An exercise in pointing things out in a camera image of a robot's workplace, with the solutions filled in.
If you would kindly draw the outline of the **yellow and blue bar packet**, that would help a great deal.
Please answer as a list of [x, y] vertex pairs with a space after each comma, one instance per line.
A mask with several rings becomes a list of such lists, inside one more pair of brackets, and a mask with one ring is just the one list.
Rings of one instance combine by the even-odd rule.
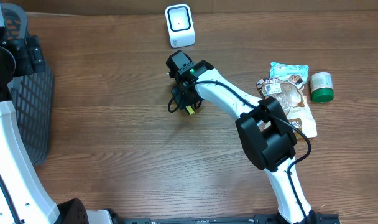
[[192, 105], [188, 105], [185, 107], [185, 111], [187, 112], [188, 115], [193, 115], [195, 113], [195, 110], [193, 109]]

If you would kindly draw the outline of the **teal snack packet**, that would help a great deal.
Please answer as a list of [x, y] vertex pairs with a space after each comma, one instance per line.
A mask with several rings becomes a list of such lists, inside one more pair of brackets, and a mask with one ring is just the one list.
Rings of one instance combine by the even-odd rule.
[[270, 78], [286, 77], [288, 75], [300, 75], [303, 82], [308, 81], [309, 74], [308, 65], [288, 65], [283, 63], [270, 63]]

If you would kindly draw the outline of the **beige Pantree snack bag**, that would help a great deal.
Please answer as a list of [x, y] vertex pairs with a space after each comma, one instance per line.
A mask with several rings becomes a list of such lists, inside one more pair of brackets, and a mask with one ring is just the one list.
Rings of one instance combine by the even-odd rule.
[[284, 75], [265, 78], [256, 83], [263, 99], [273, 97], [281, 105], [288, 122], [298, 128], [306, 137], [317, 137], [316, 122], [303, 94], [305, 86], [301, 75]]

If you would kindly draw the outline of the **green lid white jar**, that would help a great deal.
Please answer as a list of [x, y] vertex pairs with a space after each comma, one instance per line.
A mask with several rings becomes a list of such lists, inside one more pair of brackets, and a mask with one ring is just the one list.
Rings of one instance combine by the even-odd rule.
[[310, 79], [311, 99], [315, 103], [327, 103], [334, 99], [333, 79], [328, 72], [319, 72]]

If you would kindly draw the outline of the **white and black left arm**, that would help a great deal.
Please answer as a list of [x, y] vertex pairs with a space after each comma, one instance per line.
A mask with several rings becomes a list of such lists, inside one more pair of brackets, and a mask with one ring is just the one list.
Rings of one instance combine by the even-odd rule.
[[[0, 3], [0, 42], [6, 23]], [[8, 84], [16, 60], [0, 46], [0, 223], [120, 223], [111, 210], [87, 210], [71, 199], [56, 204], [45, 191], [22, 142]]]

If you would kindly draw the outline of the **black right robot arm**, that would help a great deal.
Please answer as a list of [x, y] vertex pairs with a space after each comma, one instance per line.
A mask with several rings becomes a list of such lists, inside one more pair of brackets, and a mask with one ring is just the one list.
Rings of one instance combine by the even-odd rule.
[[180, 110], [198, 108], [208, 100], [235, 122], [242, 149], [250, 162], [268, 177], [278, 203], [279, 223], [316, 223], [316, 213], [307, 202], [295, 169], [296, 134], [273, 97], [262, 100], [247, 94], [225, 79], [205, 60], [195, 63], [176, 51], [166, 61], [169, 76], [176, 81], [171, 101]]

